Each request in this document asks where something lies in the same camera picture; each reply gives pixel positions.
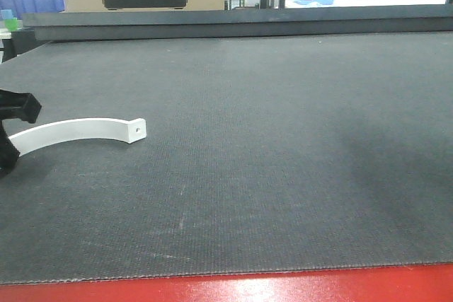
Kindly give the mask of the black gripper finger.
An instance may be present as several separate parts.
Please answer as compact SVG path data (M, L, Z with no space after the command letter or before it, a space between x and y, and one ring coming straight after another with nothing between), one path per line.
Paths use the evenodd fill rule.
M42 106L32 93L17 93L1 89L1 121L19 119L36 123Z
M10 173L17 164L20 152L13 145L1 122L1 175Z

